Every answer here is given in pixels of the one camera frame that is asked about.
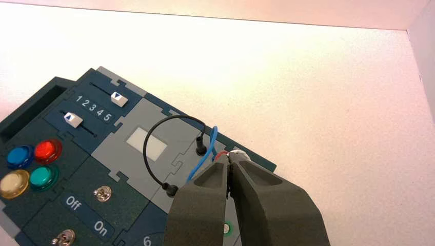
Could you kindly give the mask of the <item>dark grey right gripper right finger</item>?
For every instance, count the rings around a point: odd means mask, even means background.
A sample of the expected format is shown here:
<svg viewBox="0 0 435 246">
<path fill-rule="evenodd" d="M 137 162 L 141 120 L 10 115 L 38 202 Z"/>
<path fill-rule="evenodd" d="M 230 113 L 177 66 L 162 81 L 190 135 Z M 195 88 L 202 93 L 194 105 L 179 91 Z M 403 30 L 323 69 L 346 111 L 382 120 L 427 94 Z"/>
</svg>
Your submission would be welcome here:
<svg viewBox="0 0 435 246">
<path fill-rule="evenodd" d="M 242 245 L 329 245 L 322 214 L 308 193 L 250 160 L 229 153 L 230 195 Z"/>
</svg>

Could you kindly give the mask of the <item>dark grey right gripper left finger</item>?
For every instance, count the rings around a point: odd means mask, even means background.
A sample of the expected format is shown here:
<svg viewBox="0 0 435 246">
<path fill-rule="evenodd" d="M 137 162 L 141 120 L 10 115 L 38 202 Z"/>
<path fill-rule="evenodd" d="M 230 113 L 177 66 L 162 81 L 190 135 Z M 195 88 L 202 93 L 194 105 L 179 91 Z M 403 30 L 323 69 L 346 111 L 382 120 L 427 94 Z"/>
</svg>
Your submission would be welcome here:
<svg viewBox="0 0 435 246">
<path fill-rule="evenodd" d="M 220 157 L 177 191 L 163 245 L 223 244 L 228 168 L 228 158 Z"/>
</svg>

